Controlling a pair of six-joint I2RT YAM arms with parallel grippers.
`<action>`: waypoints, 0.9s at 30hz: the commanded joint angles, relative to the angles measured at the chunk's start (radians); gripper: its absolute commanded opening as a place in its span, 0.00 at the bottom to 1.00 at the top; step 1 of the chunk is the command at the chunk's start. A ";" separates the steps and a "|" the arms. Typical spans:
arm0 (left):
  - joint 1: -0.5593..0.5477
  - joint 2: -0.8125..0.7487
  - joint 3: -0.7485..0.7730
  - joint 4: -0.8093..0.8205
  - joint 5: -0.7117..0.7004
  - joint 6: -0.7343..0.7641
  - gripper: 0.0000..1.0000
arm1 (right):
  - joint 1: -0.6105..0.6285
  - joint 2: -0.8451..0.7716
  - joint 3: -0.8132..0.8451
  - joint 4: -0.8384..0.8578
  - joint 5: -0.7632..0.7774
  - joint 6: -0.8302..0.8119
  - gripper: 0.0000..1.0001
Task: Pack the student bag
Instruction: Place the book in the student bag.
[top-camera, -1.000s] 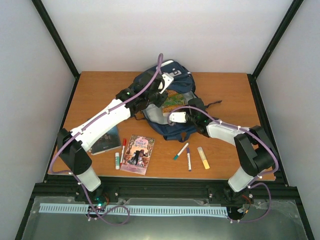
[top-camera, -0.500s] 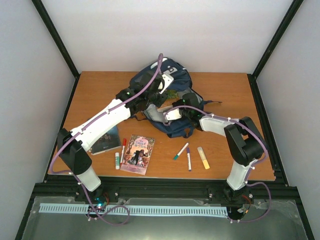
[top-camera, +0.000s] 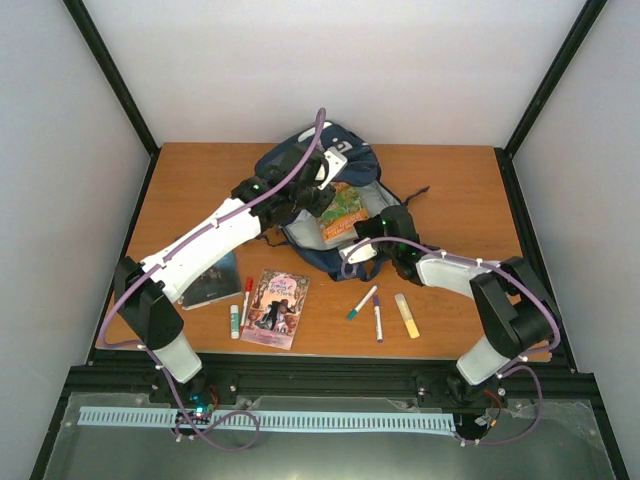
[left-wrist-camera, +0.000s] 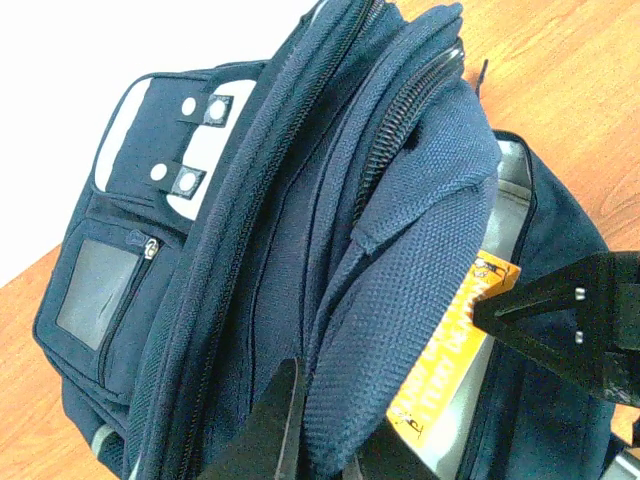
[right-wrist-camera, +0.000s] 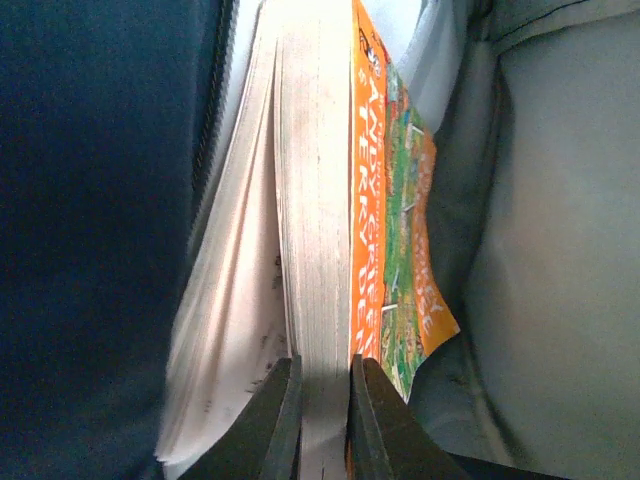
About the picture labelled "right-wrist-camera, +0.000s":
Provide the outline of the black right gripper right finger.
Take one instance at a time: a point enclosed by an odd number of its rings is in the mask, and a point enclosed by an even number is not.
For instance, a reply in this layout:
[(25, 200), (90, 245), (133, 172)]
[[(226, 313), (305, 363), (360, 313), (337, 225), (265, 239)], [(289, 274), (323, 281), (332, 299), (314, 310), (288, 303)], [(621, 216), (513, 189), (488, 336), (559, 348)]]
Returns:
[(373, 358), (351, 365), (346, 450), (349, 479), (467, 479), (426, 435)]

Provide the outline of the navy blue student backpack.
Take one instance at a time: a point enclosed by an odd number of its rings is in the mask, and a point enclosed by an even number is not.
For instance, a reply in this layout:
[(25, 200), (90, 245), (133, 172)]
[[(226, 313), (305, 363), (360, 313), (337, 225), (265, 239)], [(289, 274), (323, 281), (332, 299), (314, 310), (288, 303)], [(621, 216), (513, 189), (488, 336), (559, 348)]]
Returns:
[[(436, 136), (462, 334), (411, 407), (451, 452), (639, 475), (639, 5), (370, 1)], [(1, 5), (1, 475), (159, 479), (179, 297), (255, 1)]]

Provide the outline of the orange 39-Storey Treehouse book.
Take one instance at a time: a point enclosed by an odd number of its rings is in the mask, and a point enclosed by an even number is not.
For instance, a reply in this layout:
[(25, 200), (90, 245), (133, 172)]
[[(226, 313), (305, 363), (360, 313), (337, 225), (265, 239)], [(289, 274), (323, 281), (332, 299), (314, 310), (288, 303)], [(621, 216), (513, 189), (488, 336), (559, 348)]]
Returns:
[(180, 476), (298, 355), (295, 479), (347, 475), (353, 357), (407, 400), (459, 327), (431, 273), (431, 132), (360, 1), (266, 1), (177, 311), (156, 456)]

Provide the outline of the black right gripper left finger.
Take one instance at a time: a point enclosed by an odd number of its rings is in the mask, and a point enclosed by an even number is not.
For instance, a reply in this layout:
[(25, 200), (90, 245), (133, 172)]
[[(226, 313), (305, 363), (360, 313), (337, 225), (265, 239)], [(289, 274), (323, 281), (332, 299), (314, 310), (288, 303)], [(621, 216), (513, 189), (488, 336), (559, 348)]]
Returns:
[(301, 358), (279, 359), (229, 430), (182, 479), (295, 479), (302, 419)]

